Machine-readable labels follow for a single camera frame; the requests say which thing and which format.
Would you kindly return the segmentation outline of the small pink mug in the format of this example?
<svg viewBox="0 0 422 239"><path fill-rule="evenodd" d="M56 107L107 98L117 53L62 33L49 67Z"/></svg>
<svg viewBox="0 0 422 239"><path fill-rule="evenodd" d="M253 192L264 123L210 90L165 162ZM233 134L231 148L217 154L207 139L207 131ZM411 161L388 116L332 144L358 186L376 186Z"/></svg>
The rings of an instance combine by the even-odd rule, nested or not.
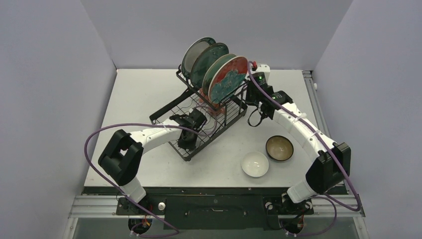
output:
<svg viewBox="0 0 422 239"><path fill-rule="evenodd" d="M208 96L205 95L203 92L200 92L199 103L201 105L208 105L208 103L209 103Z"/></svg>

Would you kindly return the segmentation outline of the large pink mug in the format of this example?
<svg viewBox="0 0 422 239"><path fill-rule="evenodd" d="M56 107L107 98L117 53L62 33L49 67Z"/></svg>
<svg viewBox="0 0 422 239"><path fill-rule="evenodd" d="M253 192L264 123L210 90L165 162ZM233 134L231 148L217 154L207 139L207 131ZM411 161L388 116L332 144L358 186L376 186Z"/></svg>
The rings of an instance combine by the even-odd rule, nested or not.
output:
<svg viewBox="0 0 422 239"><path fill-rule="evenodd" d="M213 117L216 117L216 116L218 116L218 115L223 115L224 113L225 113L225 107L222 107L222 108L220 108L220 105L219 104L212 104L212 106L215 108L215 109L217 109L218 108L218 110L214 110L213 108L209 108L208 109L208 113L210 114L210 115L212 115Z"/></svg>

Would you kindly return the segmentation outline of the blue glazed plate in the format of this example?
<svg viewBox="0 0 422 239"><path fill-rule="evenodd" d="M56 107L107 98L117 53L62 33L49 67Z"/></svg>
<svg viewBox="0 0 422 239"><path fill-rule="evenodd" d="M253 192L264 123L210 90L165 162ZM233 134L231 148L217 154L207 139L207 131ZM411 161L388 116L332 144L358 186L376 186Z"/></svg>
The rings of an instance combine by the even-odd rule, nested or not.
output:
<svg viewBox="0 0 422 239"><path fill-rule="evenodd" d="M211 65L221 56L229 53L228 46L224 43L215 43L207 47L195 60L191 73L190 81L195 89L202 87L206 72Z"/></svg>

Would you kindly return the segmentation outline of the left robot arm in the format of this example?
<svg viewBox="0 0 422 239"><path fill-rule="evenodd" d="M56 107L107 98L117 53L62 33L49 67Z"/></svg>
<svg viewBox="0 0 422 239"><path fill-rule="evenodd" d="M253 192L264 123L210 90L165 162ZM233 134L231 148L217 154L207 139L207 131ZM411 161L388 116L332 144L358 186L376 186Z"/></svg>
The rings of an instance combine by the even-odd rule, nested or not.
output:
<svg viewBox="0 0 422 239"><path fill-rule="evenodd" d="M139 131L120 129L112 135L98 164L130 198L129 208L136 214L143 214L148 209L148 200L137 178L142 155L174 140L182 144L180 148L194 149L198 133L206 122L206 116L193 109L188 114L170 116L160 124Z"/></svg>

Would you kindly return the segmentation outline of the black wire dish rack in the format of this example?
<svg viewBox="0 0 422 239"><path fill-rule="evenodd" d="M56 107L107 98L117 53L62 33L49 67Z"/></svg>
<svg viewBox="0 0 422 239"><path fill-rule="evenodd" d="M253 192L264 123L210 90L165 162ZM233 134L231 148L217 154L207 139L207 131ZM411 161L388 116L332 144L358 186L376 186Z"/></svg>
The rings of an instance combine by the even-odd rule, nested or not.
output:
<svg viewBox="0 0 422 239"><path fill-rule="evenodd" d="M176 76L187 86L187 89L149 116L153 124L163 123L170 118L180 122L199 134L182 131L169 145L181 156L184 161L190 161L197 153L217 139L223 132L246 115L245 102L246 82L243 81L221 103L212 105L199 88L191 84L190 79L182 74L178 67Z"/></svg>

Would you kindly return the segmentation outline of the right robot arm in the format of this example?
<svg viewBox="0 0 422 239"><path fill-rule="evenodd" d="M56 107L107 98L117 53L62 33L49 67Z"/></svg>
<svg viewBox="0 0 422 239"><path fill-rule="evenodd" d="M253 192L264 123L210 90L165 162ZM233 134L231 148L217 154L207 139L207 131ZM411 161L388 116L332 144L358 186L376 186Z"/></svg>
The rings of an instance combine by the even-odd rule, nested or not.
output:
<svg viewBox="0 0 422 239"><path fill-rule="evenodd" d="M252 80L247 81L247 104L260 106L263 117L283 127L307 154L305 174L280 200L282 209L292 213L302 201L326 193L349 177L351 148L318 130L285 92L273 92L269 85L260 84L258 87Z"/></svg>

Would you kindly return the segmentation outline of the green rimmed white plate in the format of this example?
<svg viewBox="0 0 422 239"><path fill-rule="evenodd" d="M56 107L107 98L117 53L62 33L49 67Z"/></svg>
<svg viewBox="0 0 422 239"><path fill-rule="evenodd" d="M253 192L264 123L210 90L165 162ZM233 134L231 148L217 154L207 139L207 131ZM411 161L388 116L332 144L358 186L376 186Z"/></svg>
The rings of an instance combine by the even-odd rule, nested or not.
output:
<svg viewBox="0 0 422 239"><path fill-rule="evenodd" d="M197 60L199 55L209 46L215 44L216 41L212 37L203 37L195 41L186 51L182 63L181 72L187 79L190 78L190 73L194 62Z"/></svg>

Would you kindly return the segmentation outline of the light teal flower plate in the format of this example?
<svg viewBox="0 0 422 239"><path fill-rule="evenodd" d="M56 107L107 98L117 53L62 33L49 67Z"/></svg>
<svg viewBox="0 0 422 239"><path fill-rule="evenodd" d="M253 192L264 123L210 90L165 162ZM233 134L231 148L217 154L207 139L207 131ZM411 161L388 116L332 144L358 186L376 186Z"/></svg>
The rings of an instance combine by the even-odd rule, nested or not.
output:
<svg viewBox="0 0 422 239"><path fill-rule="evenodd" d="M204 79L203 79L203 84L202 84L202 92L205 96L208 95L209 92L209 87L211 85L211 82L214 78L214 76L216 75L216 73L218 72L218 70L229 60L231 60L232 58L234 58L236 55L229 53L229 54L225 54L221 57L219 57L207 70Z"/></svg>

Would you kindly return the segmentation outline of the red and blue plate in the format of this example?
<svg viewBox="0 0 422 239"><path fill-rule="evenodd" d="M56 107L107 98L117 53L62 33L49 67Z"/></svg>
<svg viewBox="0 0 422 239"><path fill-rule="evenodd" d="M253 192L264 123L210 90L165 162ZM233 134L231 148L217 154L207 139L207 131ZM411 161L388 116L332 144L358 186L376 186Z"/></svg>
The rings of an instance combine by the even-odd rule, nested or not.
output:
<svg viewBox="0 0 422 239"><path fill-rule="evenodd" d="M217 104L233 95L246 77L247 65L248 60L244 56L235 56L224 63L217 70L210 83L208 92L209 101Z"/></svg>

